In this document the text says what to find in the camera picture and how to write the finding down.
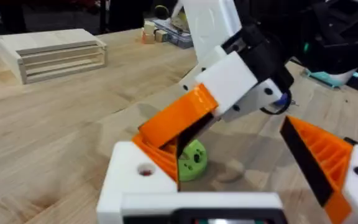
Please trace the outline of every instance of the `green gear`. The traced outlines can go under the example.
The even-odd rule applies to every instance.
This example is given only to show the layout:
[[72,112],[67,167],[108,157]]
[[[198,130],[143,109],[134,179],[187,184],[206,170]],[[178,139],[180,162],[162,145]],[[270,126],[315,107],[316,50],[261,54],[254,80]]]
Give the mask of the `green gear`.
[[201,175],[207,165],[207,156],[204,146],[199,140],[192,141],[178,160],[179,180],[190,181]]

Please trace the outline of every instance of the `orange 3d-printed part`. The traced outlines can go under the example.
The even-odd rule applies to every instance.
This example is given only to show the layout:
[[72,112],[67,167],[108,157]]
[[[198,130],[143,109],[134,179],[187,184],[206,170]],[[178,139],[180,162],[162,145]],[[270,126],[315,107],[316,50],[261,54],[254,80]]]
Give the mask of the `orange 3d-printed part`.
[[205,86],[199,84],[140,126],[132,141],[178,183],[178,135],[217,106]]
[[342,223],[352,212],[341,192],[353,146],[291,116],[281,134],[331,222]]
[[139,127],[149,143],[161,147],[218,106],[203,84],[173,102]]

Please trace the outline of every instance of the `wooden table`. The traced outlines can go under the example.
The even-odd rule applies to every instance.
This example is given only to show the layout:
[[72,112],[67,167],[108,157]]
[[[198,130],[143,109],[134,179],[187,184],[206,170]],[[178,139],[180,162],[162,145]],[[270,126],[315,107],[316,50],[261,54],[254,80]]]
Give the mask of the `wooden table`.
[[[96,223],[114,143],[180,96],[175,83],[196,63],[193,50],[142,45],[139,33],[100,36],[107,68],[31,85],[20,85],[0,60],[0,224]],[[288,68],[298,104],[288,113],[358,139],[358,91],[332,90]],[[216,123],[200,136],[207,171],[182,188],[276,191],[290,223],[327,223],[280,136],[282,121],[256,111]]]

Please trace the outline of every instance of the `blue component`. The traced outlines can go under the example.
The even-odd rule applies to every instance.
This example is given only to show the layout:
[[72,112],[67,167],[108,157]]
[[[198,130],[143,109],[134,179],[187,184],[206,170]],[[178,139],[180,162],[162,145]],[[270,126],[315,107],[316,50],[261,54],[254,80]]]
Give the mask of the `blue component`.
[[276,106],[284,106],[285,103],[287,102],[287,98],[288,98],[288,95],[286,93],[284,93],[279,100],[274,102],[274,105],[276,105]]

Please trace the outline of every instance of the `wooden crate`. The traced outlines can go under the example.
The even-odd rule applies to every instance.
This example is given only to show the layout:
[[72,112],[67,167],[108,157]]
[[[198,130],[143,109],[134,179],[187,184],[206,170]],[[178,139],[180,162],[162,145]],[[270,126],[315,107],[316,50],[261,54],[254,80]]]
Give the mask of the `wooden crate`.
[[107,64],[106,44],[83,29],[0,35],[0,54],[22,84]]

